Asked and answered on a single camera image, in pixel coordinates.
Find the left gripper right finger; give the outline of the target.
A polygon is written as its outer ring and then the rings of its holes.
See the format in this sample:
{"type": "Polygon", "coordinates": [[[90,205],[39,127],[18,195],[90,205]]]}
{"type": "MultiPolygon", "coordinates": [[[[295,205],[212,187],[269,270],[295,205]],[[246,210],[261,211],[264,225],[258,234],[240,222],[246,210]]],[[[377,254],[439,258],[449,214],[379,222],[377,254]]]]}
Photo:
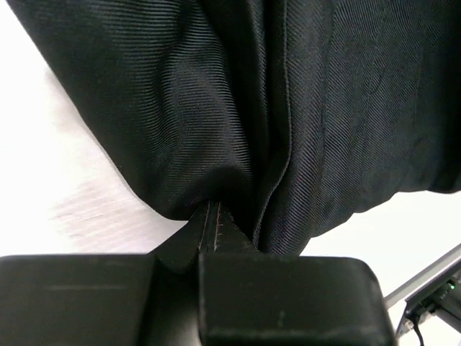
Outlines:
{"type": "Polygon", "coordinates": [[[219,203],[199,243],[204,345],[394,345],[378,280],[350,257],[258,252],[219,203]]]}

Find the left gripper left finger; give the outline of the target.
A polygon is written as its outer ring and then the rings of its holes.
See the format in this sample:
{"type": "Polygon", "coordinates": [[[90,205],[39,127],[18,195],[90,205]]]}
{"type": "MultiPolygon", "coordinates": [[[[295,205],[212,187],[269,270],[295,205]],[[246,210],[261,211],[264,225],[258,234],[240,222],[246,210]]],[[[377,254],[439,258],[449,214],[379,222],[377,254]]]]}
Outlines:
{"type": "Polygon", "coordinates": [[[198,257],[210,205],[146,254],[1,258],[3,345],[206,345],[198,257]]]}

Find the black skirt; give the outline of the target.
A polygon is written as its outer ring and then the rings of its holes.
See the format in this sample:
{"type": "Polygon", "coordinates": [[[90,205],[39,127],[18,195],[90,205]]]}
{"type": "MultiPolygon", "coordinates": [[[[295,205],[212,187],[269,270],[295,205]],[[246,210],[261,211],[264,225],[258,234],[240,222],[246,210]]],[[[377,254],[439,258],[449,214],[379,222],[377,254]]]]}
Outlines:
{"type": "Polygon", "coordinates": [[[460,189],[458,1],[11,1],[134,192],[264,252],[460,189]]]}

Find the aluminium front rail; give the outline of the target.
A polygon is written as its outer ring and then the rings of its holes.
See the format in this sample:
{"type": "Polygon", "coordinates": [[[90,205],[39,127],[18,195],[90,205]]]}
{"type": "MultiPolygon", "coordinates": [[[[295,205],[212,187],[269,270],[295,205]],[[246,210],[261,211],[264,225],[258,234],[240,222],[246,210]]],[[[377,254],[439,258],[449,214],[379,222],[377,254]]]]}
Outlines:
{"type": "Polygon", "coordinates": [[[460,244],[442,255],[439,259],[425,267],[405,283],[397,287],[394,291],[385,297],[385,306],[387,309],[392,308],[399,301],[407,298],[412,293],[422,288],[424,285],[448,270],[460,260],[460,244]]]}

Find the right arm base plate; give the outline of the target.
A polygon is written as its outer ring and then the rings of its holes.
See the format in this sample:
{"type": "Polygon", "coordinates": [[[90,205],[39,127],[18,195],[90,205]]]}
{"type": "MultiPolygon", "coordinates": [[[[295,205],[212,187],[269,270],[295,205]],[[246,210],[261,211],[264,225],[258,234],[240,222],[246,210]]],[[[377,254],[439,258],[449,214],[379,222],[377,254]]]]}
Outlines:
{"type": "Polygon", "coordinates": [[[437,317],[460,332],[460,263],[445,270],[406,299],[396,338],[416,330],[420,345],[424,345],[419,326],[431,317],[437,317]]]}

